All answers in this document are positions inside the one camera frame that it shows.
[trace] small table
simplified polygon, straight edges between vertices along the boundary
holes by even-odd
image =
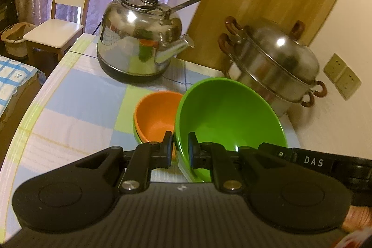
[[[12,196],[26,180],[112,145],[133,150],[133,112],[140,98],[153,91],[184,93],[191,85],[222,72],[172,58],[162,77],[130,85],[101,69],[97,36],[83,34],[63,57],[21,121],[0,172],[0,242],[20,226]],[[299,147],[286,115],[280,118],[289,147]],[[178,167],[156,170],[152,181],[187,182]]]

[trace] chair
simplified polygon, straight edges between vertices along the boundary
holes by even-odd
[[[63,4],[81,7],[80,24],[55,18],[56,5]],[[71,47],[83,33],[89,0],[53,0],[51,19],[29,31],[23,37],[27,41],[27,54],[31,65],[35,64],[33,48],[56,53],[58,61],[62,59],[67,48]]]

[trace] basket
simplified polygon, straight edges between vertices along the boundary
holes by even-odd
[[[4,41],[8,54],[17,57],[17,59],[25,59],[27,46],[23,36],[34,28],[36,28],[34,24],[18,23],[6,29],[1,34],[1,40]]]

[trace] pot handle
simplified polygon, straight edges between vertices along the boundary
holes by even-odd
[[[233,16],[228,16],[225,18],[225,26],[226,26],[226,29],[232,34],[232,35],[238,35],[238,32],[233,28],[233,26],[238,29],[238,30],[242,30],[243,28],[238,24],[238,22],[236,21],[235,17]]]
[[[318,92],[318,91],[313,91],[314,95],[319,97],[319,98],[323,98],[327,95],[328,91],[327,91],[327,88],[324,84],[324,82],[322,81],[315,81],[316,85],[320,85],[322,87],[322,90],[321,92]]]
[[[303,107],[312,107],[314,105],[314,103],[315,103],[314,95],[312,94],[311,91],[308,91],[307,94],[309,95],[310,100],[308,102],[302,101],[301,102],[301,105]]]
[[[296,21],[295,25],[293,26],[291,32],[289,33],[289,37],[293,40],[298,41],[305,30],[305,24],[301,20]]]
[[[230,56],[233,59],[234,43],[230,40],[229,36],[226,33],[222,33],[218,38],[218,45],[222,52]]]

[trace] electrical socket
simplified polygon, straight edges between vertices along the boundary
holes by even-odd
[[[345,100],[348,100],[360,87],[361,81],[351,68],[347,67],[336,82],[336,88]]]
[[[346,63],[337,54],[333,54],[332,58],[325,65],[323,71],[330,81],[336,83],[345,69]]]

